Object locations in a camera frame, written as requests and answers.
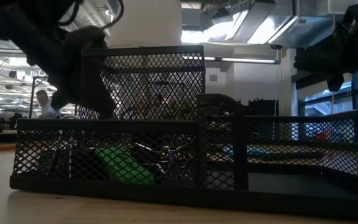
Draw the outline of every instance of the ceiling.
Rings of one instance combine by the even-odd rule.
[[[294,19],[297,9],[293,7],[293,0],[259,1],[259,0],[191,0],[182,1],[183,12],[183,35],[188,35],[187,27],[192,27],[191,35],[194,32],[200,34],[202,29],[202,15],[205,11],[211,11],[217,7],[229,7],[233,22],[230,29],[223,32],[224,27],[209,30],[213,38],[208,38],[207,42],[184,43],[184,44],[203,44],[205,56],[210,57],[246,57],[276,59],[277,51],[272,50],[267,42],[274,35],[278,35],[271,44],[281,44],[284,47],[305,47],[326,37],[332,30],[332,10],[330,2],[332,0],[302,0],[299,6],[301,11],[300,20],[295,19],[290,26],[283,27]],[[339,7],[342,11],[346,8],[342,3],[353,4],[354,1],[341,1]],[[66,27],[68,30],[75,30],[89,25],[103,26],[111,21],[112,13],[108,10],[106,0],[86,0],[80,7],[75,22]],[[67,20],[71,15],[70,9],[63,20]],[[341,12],[337,12],[337,19],[340,19]],[[207,62],[207,67],[221,68],[223,72],[228,69],[227,64],[222,62]],[[10,78],[9,72],[19,71],[17,77]],[[31,97],[32,76],[43,74],[38,67],[30,67],[25,61],[25,55],[11,42],[0,41],[0,114],[2,111],[17,110],[28,112]],[[54,87],[50,86],[46,80],[37,81],[38,87],[35,89],[47,90],[53,93]],[[74,113],[74,106],[68,105],[62,109],[64,113]]]

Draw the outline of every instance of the black cable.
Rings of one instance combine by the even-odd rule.
[[[118,21],[120,21],[120,19],[124,15],[124,3],[122,2],[122,0],[118,0],[118,3],[120,5],[121,9],[119,11],[117,18],[115,20],[113,20],[112,22],[110,22],[109,24],[106,24],[104,27],[102,27],[102,29],[107,29],[107,28],[112,27],[114,24],[116,24]]]
[[[81,2],[81,0],[75,0],[73,13],[71,14],[70,18],[68,18],[68,20],[65,21],[65,22],[58,22],[58,25],[60,25],[60,26],[68,26],[72,22],[74,22],[75,17],[77,16],[78,11],[80,10],[80,4],[81,4],[80,2]]]

